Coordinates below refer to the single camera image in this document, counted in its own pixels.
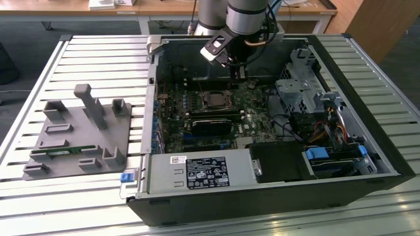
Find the warning label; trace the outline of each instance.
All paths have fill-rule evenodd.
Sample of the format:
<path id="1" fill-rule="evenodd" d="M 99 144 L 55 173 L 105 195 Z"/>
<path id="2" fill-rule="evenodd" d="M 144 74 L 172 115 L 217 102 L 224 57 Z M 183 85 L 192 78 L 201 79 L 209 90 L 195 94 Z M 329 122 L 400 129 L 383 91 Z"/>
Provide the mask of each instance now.
<path id="1" fill-rule="evenodd" d="M 189 189 L 229 186 L 224 157 L 187 159 L 187 182 Z"/>

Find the aluminum table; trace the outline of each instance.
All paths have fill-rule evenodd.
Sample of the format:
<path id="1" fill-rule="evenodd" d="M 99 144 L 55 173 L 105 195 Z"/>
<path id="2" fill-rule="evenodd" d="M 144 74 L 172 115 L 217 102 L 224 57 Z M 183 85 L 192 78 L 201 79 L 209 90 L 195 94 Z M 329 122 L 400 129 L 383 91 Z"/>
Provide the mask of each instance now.
<path id="1" fill-rule="evenodd" d="M 320 35 L 387 134 L 420 173 L 420 115 L 352 39 Z M 76 84 L 89 83 L 101 104 L 124 98 L 133 105 L 128 168 L 139 166 L 147 36 L 73 36 L 59 42 L 0 147 L 1 235 L 412 235 L 420 233 L 420 177 L 369 194 L 348 206 L 248 218 L 148 227 L 120 197 L 120 174 L 23 181 L 48 100 L 80 106 Z"/>

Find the floor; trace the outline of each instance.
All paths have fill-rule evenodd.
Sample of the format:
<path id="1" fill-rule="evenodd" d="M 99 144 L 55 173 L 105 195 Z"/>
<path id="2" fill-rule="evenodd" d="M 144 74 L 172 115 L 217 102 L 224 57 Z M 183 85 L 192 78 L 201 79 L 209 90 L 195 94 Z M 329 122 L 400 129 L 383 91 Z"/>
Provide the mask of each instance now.
<path id="1" fill-rule="evenodd" d="M 171 22 L 165 29 L 149 23 L 152 34 L 187 32 L 188 23 Z M 55 45 L 63 34 L 109 35 L 140 34 L 137 22 L 53 22 L 53 30 L 44 30 L 40 22 L 0 22 L 0 42 L 5 47 L 21 76 L 17 81 L 0 86 L 4 90 L 31 90 Z M 420 18 L 408 30 L 388 57 L 380 64 L 401 91 L 420 108 Z M 0 92 L 0 143 L 15 121 L 29 92 Z"/>

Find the table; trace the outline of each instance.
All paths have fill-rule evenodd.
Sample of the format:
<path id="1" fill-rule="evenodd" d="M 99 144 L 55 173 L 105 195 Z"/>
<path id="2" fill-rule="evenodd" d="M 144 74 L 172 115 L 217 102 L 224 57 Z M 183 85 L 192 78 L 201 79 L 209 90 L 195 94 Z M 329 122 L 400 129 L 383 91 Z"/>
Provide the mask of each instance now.
<path id="1" fill-rule="evenodd" d="M 280 9 L 279 21 L 315 21 L 313 33 L 323 33 L 336 10 L 328 10 L 320 0 L 311 6 Z M 192 0 L 137 0 L 135 6 L 88 10 L 88 0 L 1 0 L 0 21 L 137 21 L 143 34 L 151 34 L 149 21 L 189 20 Z"/>
<path id="2" fill-rule="evenodd" d="M 341 35 L 319 36 L 363 101 L 420 174 L 420 114 L 360 49 Z M 83 105 L 73 86 L 89 83 L 101 104 L 123 97 L 133 105 L 127 167 L 139 166 L 148 62 L 147 35 L 73 36 L 60 41 L 0 146 L 1 235 L 400 235 L 420 230 L 420 176 L 348 206 L 171 227 L 148 227 L 120 198 L 120 174 L 23 181 L 45 101 Z M 321 69 L 325 82 L 333 80 Z"/>

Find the green circuit board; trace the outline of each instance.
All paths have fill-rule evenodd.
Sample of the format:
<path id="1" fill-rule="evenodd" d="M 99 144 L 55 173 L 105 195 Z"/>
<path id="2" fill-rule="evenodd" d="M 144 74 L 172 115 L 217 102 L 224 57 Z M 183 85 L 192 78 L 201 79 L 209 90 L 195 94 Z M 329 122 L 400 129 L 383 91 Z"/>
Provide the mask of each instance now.
<path id="1" fill-rule="evenodd" d="M 249 88 L 248 83 L 239 84 L 233 90 L 217 91 L 231 96 L 232 104 L 229 109 L 243 111 L 243 119 L 232 123 L 231 132 L 224 136 L 193 137 L 188 126 L 187 113 L 203 112 L 203 94 L 208 91 L 187 91 L 180 89 L 180 85 L 173 85 L 168 89 L 167 99 L 161 100 L 165 153 L 179 153 L 185 151 L 243 148 L 237 143 L 237 138 L 252 138 L 253 143 L 272 142 L 277 138 L 271 120 L 264 106 L 265 95 L 260 87 Z"/>

